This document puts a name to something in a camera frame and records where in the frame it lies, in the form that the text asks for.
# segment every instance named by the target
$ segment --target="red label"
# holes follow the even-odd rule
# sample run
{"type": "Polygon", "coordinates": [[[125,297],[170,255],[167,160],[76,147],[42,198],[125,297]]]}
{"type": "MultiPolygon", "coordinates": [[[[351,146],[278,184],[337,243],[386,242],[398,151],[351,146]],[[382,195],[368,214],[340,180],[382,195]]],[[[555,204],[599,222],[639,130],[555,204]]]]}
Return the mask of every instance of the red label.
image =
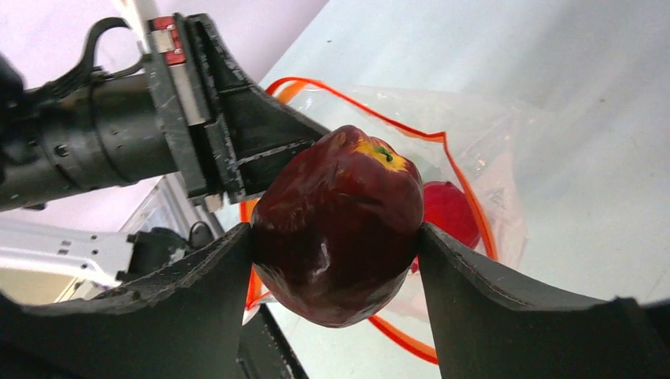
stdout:
{"type": "Polygon", "coordinates": [[[179,31],[177,30],[175,18],[170,16],[158,17],[154,19],[152,23],[153,27],[156,30],[170,31],[170,37],[172,38],[172,43],[175,45],[175,49],[173,51],[163,53],[167,65],[168,66],[180,65],[186,62],[186,55],[184,54],[182,39],[179,36],[179,31]]]}

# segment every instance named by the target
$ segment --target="apple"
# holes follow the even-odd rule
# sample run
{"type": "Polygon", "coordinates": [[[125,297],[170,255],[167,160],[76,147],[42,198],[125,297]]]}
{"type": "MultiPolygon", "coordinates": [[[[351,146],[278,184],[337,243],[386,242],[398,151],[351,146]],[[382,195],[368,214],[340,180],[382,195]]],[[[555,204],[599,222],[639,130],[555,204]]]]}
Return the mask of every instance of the apple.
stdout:
{"type": "Polygon", "coordinates": [[[412,161],[355,126],[302,151],[254,207],[254,268],[278,302],[343,328],[383,308],[416,256],[423,187],[412,161]]]}
{"type": "MultiPolygon", "coordinates": [[[[481,234],[465,194],[452,182],[427,182],[423,185],[423,221],[432,223],[463,245],[474,249],[481,234]]],[[[416,258],[410,267],[419,271],[416,258]]]]}

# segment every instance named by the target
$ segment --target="orange bag seal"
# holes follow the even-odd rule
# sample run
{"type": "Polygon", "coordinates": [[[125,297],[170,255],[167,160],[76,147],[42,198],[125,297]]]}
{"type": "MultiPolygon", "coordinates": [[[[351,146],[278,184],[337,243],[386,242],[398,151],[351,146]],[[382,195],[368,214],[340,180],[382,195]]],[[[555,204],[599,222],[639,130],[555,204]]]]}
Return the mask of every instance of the orange bag seal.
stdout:
{"type": "MultiPolygon", "coordinates": [[[[298,93],[300,93],[300,91],[302,91],[305,87],[311,84],[315,87],[330,92],[336,97],[354,105],[355,107],[360,108],[361,110],[365,111],[370,115],[375,116],[376,118],[380,118],[384,122],[395,127],[406,137],[418,138],[422,141],[442,144],[442,148],[444,149],[446,157],[449,160],[449,163],[452,169],[454,170],[454,173],[456,174],[458,181],[461,183],[461,186],[463,187],[465,198],[467,199],[468,205],[472,210],[472,214],[475,216],[477,227],[479,228],[480,234],[482,235],[482,241],[484,242],[484,249],[486,250],[486,254],[492,260],[494,261],[498,260],[498,250],[495,245],[495,240],[493,239],[493,234],[491,233],[491,226],[484,214],[484,210],[480,202],[477,200],[474,191],[472,191],[472,187],[470,186],[468,179],[465,177],[465,174],[460,169],[460,167],[458,167],[458,165],[456,164],[454,157],[451,155],[451,151],[449,150],[449,146],[447,144],[446,132],[424,133],[421,132],[420,130],[412,129],[409,126],[406,126],[398,121],[388,118],[383,114],[380,114],[377,111],[374,111],[369,107],[366,107],[365,105],[361,104],[360,102],[335,90],[334,88],[331,88],[330,86],[323,84],[320,81],[316,81],[314,79],[309,79],[305,77],[284,77],[272,83],[266,89],[266,91],[268,94],[272,96],[277,91],[277,89],[279,89],[280,86],[288,82],[293,83],[287,85],[277,96],[277,99],[284,104],[290,102],[291,99],[293,99],[298,93]]],[[[253,212],[254,206],[256,205],[257,202],[258,199],[254,199],[251,201],[245,201],[243,203],[240,203],[239,205],[240,221],[242,221],[243,223],[250,222],[251,213],[253,212]]],[[[269,292],[266,292],[264,294],[261,294],[261,292],[262,292],[262,282],[258,277],[258,274],[256,274],[256,272],[252,269],[251,278],[249,281],[249,291],[247,293],[247,309],[253,308],[258,304],[258,302],[261,299],[270,295],[269,292]]],[[[389,337],[393,342],[398,344],[400,347],[404,348],[409,353],[415,355],[418,358],[423,359],[426,362],[438,364],[437,352],[433,347],[430,347],[425,343],[416,340],[411,336],[408,336],[399,329],[393,327],[388,321],[382,319],[377,315],[370,317],[368,320],[373,326],[377,328],[377,330],[379,330],[385,336],[389,337]]]]}

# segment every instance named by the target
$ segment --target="plastic bag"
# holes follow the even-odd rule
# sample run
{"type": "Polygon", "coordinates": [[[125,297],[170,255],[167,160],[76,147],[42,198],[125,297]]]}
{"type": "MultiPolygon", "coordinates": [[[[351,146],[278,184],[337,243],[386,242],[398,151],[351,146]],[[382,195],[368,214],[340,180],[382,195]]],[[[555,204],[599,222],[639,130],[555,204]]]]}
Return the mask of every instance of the plastic bag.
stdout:
{"type": "MultiPolygon", "coordinates": [[[[513,140],[518,127],[532,121],[529,107],[445,92],[364,86],[334,90],[306,78],[284,78],[268,92],[329,129],[352,124],[383,139],[415,163],[424,182],[457,185],[479,216],[482,239],[475,250],[511,268],[518,266],[527,230],[514,185],[513,140]]],[[[240,220],[250,219],[254,204],[239,206],[240,220]]],[[[253,317],[263,297],[269,298],[265,291],[252,273],[245,320],[253,317]]],[[[420,268],[408,273],[385,311],[429,322],[420,268]]],[[[380,317],[370,321],[413,354],[437,362],[431,347],[380,317]]]]}

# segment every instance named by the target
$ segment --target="apple stem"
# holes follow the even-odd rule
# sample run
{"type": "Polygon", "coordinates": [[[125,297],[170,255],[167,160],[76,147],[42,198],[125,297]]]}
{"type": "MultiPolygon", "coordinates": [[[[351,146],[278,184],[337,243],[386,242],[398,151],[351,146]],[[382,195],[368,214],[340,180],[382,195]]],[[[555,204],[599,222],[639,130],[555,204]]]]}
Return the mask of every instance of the apple stem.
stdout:
{"type": "Polygon", "coordinates": [[[385,155],[386,156],[386,162],[390,162],[390,161],[393,160],[393,157],[391,156],[391,153],[388,150],[386,150],[385,148],[380,146],[378,148],[375,148],[375,151],[385,155]]]}

